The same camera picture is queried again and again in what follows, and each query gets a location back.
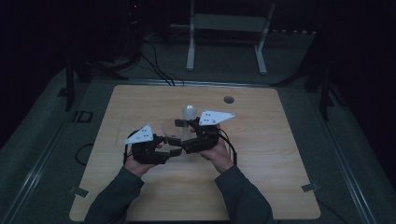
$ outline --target wooden table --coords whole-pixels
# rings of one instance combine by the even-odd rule
[[[234,103],[224,102],[232,96]],[[238,153],[238,166],[271,204],[275,219],[318,218],[309,184],[277,92],[259,88],[117,86],[111,96],[70,218],[81,221],[97,196],[122,166],[124,141],[134,130],[150,124],[163,136],[163,123],[182,118],[185,105],[202,110],[233,112],[221,124]],[[222,196],[214,183],[219,174],[210,161],[183,154],[143,176],[141,195],[132,202],[127,220],[228,220]]]

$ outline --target gray floor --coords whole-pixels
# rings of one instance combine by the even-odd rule
[[[168,42],[155,35],[148,40],[154,43],[161,69],[176,74],[186,81],[186,85],[267,88],[267,84],[296,71],[312,37],[305,34],[268,35],[264,47],[269,71],[266,76],[258,73],[250,40],[231,44],[221,38],[212,41],[203,33],[197,42],[192,72],[185,69],[185,34],[175,35]],[[144,45],[143,52],[154,60],[149,45]],[[16,216],[8,220],[15,220],[14,223],[73,223],[68,213],[75,196],[67,191],[78,186],[84,171],[84,166],[75,161],[75,153],[78,148],[94,142],[114,86],[164,84],[145,68],[149,65],[141,61],[139,66],[122,73],[130,77],[128,81],[97,75],[91,84],[77,83],[78,100],[70,112],[64,112],[65,99],[57,97],[59,89],[64,87],[64,71],[51,81],[0,151],[1,218],[5,217],[8,208],[12,208],[8,210],[12,213],[8,214]],[[301,78],[287,88],[277,90],[310,181],[320,186],[315,191],[316,196],[325,206],[320,205],[321,216],[318,219],[281,220],[280,223],[344,223],[334,212],[348,223],[396,223],[395,191],[348,107],[333,100],[335,106],[329,107],[330,121],[323,121],[318,113],[318,94],[306,93],[304,81],[305,78]],[[72,122],[76,110],[93,112],[92,122]],[[45,161],[42,153],[48,155],[48,163],[35,167],[37,161]],[[83,149],[80,158],[87,160],[89,153],[89,147]],[[346,167],[340,163],[340,155],[341,160],[347,161]],[[346,168],[352,172],[357,186],[350,184]],[[31,172],[37,170],[42,171],[42,175]],[[39,181],[24,188],[31,189],[32,193],[20,195],[23,181],[32,175]],[[374,221],[367,222],[367,218],[361,218],[364,214],[360,210],[361,201],[353,189],[362,193]]]

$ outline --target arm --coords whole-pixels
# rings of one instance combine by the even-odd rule
[[[224,141],[198,152],[211,161],[220,176],[215,182],[221,191],[231,223],[273,223],[270,204],[260,191],[233,165]]]
[[[130,156],[113,181],[91,204],[84,223],[109,223],[126,218],[131,202],[140,194],[144,182],[140,178],[152,164],[140,164]]]
[[[231,223],[273,223],[270,204],[260,191],[232,166],[215,180],[221,191]]]

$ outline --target human hand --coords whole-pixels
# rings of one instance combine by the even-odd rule
[[[142,177],[143,174],[147,173],[150,168],[152,168],[156,165],[157,164],[142,164],[142,163],[134,160],[134,156],[132,155],[132,150],[130,150],[128,153],[128,158],[126,159],[126,162],[124,164],[124,167],[129,172],[133,173],[134,175]]]
[[[230,154],[228,153],[227,147],[225,146],[225,142],[222,138],[219,138],[218,144],[214,147],[197,153],[203,158],[211,161],[219,173],[223,173],[233,166],[233,161],[230,158]]]

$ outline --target sleeve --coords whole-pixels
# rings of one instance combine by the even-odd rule
[[[271,205],[237,166],[222,173],[215,182],[223,195],[231,223],[274,223]]]
[[[114,180],[93,201],[84,223],[109,223],[120,217],[125,218],[129,205],[139,196],[143,185],[140,177],[122,167]]]

